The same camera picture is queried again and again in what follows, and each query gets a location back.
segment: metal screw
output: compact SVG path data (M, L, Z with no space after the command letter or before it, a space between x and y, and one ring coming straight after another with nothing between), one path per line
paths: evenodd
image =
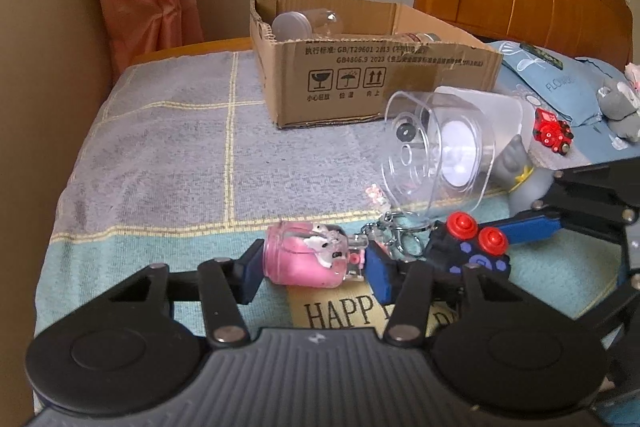
M390 328L389 336L396 342L410 342L420 336L420 330L409 324L398 324Z
M622 211L622 219L628 223L632 223L636 219L636 212L632 208L625 208L625 210Z
M246 331L239 326L222 326L213 332L213 337L224 343L234 343L246 337Z

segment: pink bottle keychain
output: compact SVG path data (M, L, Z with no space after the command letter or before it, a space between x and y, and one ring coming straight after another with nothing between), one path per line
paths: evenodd
M281 221L267 229L262 266L275 284L335 288L362 280L366 235L309 221Z

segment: red toy car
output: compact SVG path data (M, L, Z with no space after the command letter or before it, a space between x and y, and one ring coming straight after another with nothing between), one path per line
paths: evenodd
M574 134L569 124L558 120L556 115L544 109L536 109L536 123L533 126L533 138L553 152L564 156L569 152Z

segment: red joystick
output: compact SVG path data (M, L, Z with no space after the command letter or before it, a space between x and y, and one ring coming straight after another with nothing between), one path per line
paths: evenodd
M447 217L447 230L460 241L468 241L476 237L478 233L478 223L466 212L454 212Z
M509 248L507 236L502 233L502 230L494 227L484 227L480 230L478 244L483 251L496 257L500 257Z

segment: open cardboard box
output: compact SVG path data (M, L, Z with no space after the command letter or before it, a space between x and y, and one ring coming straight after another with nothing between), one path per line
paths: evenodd
M277 42L271 23L287 11L327 8L340 38ZM251 0L251 38L271 120L278 127L379 118L399 89L491 90L501 56L436 17L365 0ZM416 34L435 34L439 42Z

